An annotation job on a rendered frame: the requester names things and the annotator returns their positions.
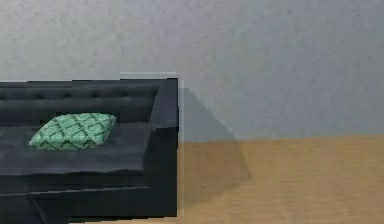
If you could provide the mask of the green patterned cushion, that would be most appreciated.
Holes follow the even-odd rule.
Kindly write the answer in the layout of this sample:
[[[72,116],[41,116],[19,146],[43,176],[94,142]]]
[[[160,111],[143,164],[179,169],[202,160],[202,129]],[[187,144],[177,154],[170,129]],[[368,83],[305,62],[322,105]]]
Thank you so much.
[[[106,142],[116,120],[114,115],[103,113],[60,115],[44,124],[28,146],[46,151],[95,148]]]

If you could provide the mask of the black tufted sofa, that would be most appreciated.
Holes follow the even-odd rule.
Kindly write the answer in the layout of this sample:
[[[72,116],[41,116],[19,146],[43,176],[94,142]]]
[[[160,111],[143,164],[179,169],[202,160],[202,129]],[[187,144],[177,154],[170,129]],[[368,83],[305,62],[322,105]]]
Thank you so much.
[[[55,116],[112,114],[95,149],[40,151]],[[177,214],[178,81],[0,82],[0,224],[70,224]]]

